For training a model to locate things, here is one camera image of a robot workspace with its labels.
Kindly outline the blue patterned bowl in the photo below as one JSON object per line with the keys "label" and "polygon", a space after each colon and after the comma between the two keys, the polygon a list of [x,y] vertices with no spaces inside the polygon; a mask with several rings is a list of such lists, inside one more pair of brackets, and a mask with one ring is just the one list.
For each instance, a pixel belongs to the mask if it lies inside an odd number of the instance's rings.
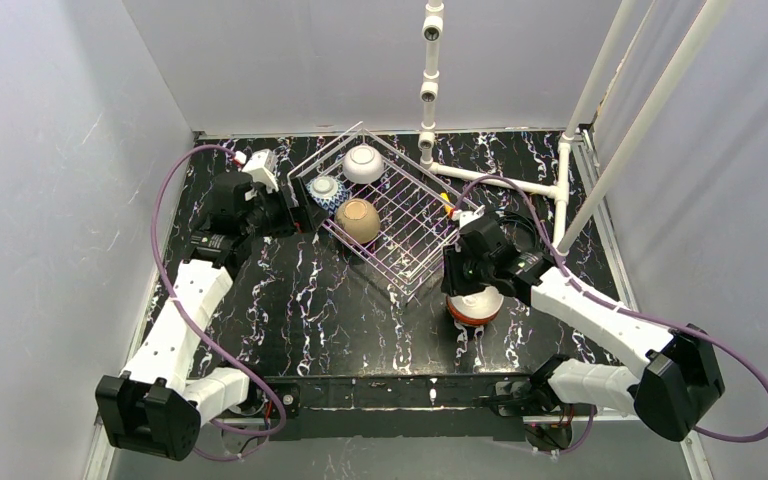
{"label": "blue patterned bowl", "polygon": [[329,216],[333,216],[350,198],[347,187],[341,180],[331,175],[317,176],[307,183],[306,189],[313,201]]}

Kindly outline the floral beige bowl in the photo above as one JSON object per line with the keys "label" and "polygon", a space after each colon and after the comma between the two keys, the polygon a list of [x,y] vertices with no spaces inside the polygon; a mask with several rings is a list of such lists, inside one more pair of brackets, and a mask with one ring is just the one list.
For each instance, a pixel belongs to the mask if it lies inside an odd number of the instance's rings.
{"label": "floral beige bowl", "polygon": [[373,241],[381,223],[377,209],[367,200],[352,198],[341,204],[335,214],[340,229],[359,244]]}

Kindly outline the plain white bowl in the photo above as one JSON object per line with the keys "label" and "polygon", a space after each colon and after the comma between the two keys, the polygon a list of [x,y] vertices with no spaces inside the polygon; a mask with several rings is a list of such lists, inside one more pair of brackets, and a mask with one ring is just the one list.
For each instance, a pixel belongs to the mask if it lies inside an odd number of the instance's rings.
{"label": "plain white bowl", "polygon": [[378,181],[384,173],[381,153],[367,144],[351,148],[343,157],[342,173],[355,184],[371,184]]}

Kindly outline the white wire dish rack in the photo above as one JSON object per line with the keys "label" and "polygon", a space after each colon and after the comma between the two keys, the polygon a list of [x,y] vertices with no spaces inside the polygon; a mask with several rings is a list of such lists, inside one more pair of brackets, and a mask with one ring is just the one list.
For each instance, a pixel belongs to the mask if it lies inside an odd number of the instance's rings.
{"label": "white wire dish rack", "polygon": [[[367,144],[377,149],[384,173],[371,184],[355,184],[342,173],[344,155],[353,147]],[[320,175],[331,175],[347,187],[350,198],[369,201],[378,211],[381,228],[367,244],[349,238],[337,225],[335,214],[322,223],[352,260],[363,262],[363,275],[390,291],[400,303],[422,295],[442,277],[443,248],[459,235],[457,225],[445,216],[441,192],[453,203],[459,191],[441,181],[428,169],[370,132],[362,123],[333,137],[292,167],[287,180],[300,178],[305,187]]]}

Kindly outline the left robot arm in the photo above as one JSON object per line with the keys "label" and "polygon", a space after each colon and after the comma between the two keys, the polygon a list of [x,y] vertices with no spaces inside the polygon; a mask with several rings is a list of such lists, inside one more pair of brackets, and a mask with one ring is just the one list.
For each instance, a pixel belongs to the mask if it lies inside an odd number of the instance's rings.
{"label": "left robot arm", "polygon": [[180,461],[196,446],[201,428],[249,400],[256,386],[278,414],[262,430],[270,436],[287,420],[286,406],[264,379],[223,350],[205,332],[261,238],[314,232],[327,217],[299,182],[294,198],[232,172],[220,175],[205,218],[194,228],[177,275],[159,271],[168,296],[133,357],[95,390],[98,413],[111,446]]}

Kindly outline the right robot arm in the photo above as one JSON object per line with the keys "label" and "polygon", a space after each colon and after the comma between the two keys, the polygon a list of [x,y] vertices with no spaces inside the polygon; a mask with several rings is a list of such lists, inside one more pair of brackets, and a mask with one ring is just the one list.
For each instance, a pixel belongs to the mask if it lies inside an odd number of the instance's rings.
{"label": "right robot arm", "polygon": [[515,298],[551,315],[615,355],[617,366],[554,355],[524,382],[501,382],[476,404],[499,416],[588,404],[638,417],[650,430],[681,441],[719,400],[724,381],[700,329],[640,321],[565,273],[536,247],[521,250],[491,217],[458,211],[455,243],[443,249],[442,290],[449,301],[484,293]]}

